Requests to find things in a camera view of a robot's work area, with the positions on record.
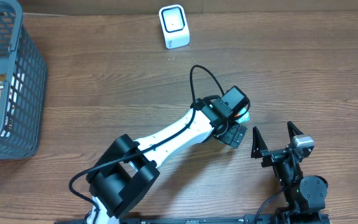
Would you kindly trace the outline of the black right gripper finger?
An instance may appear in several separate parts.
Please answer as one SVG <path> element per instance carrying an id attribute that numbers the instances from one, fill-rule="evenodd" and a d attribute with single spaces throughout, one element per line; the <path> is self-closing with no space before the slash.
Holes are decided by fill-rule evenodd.
<path id="1" fill-rule="evenodd" d="M 303 132 L 300 131 L 292 121 L 287 122 L 287 128 L 288 128 L 288 134 L 290 137 L 290 140 L 292 140 L 295 136 L 303 135 Z"/>
<path id="2" fill-rule="evenodd" d="M 264 157 L 264 155 L 268 152 L 268 147 L 259 129 L 256 126 L 253 127 L 252 132 L 253 132 L 253 142 L 252 142 L 251 158 L 257 159 L 257 158 Z"/>

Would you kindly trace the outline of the green lidded jar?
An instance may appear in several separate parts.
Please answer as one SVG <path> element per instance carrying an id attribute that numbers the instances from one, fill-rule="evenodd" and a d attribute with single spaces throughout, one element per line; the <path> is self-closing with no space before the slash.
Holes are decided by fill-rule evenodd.
<path id="1" fill-rule="evenodd" d="M 238 122 L 239 124 L 243 124 L 250 120 L 250 114 L 246 108 L 243 108 L 240 110 L 240 112 L 238 112 L 238 114 L 235 115 L 234 118 L 236 122 Z"/>

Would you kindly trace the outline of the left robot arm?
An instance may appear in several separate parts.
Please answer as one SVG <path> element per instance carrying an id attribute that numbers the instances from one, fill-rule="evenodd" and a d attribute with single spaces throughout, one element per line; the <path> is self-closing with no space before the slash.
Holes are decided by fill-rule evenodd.
<path id="1" fill-rule="evenodd" d="M 179 152 L 214 137 L 239 147 L 249 120 L 250 100 L 237 86 L 223 96 L 198 98 L 181 119 L 144 138 L 118 137 L 86 176 L 95 205 L 86 223 L 115 223 L 132 210 L 159 176 L 159 168 Z"/>

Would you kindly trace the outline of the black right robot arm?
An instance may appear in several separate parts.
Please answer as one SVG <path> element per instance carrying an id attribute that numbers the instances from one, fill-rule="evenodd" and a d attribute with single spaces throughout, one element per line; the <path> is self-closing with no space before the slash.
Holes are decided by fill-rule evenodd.
<path id="1" fill-rule="evenodd" d="M 281 189 L 268 198 L 254 215 L 254 223 L 329 223 L 329 216 L 323 215 L 328 182 L 319 175 L 304 176 L 300 163 L 309 157 L 313 148 L 313 138 L 300 131 L 291 121 L 287 123 L 290 143 L 283 149 L 274 151 L 268 147 L 259 131 L 253 127 L 251 157 L 262 159 L 262 167 L 271 167 L 279 180 Z M 270 201 L 284 194 L 285 207 L 279 207 L 273 214 L 263 214 L 262 210 Z"/>

